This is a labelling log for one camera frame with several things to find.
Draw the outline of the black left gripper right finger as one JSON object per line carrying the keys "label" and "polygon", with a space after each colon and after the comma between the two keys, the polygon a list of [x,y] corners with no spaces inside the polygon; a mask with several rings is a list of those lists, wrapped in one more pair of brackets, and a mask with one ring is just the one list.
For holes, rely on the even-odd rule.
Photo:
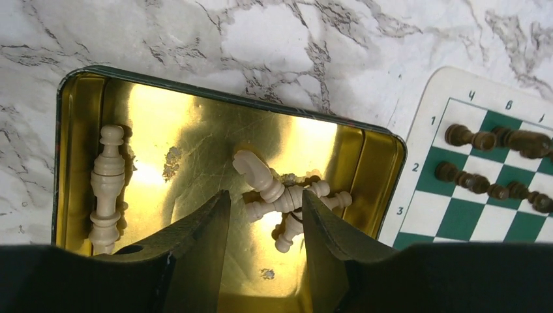
{"label": "black left gripper right finger", "polygon": [[552,245],[428,243],[395,250],[303,192],[315,312],[551,312]]}

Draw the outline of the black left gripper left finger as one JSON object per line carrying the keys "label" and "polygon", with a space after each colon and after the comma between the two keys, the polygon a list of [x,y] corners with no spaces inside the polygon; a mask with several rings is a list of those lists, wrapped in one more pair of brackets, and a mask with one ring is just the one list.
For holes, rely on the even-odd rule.
{"label": "black left gripper left finger", "polygon": [[230,209],[230,193],[221,190],[112,255],[3,245],[1,311],[216,312]]}

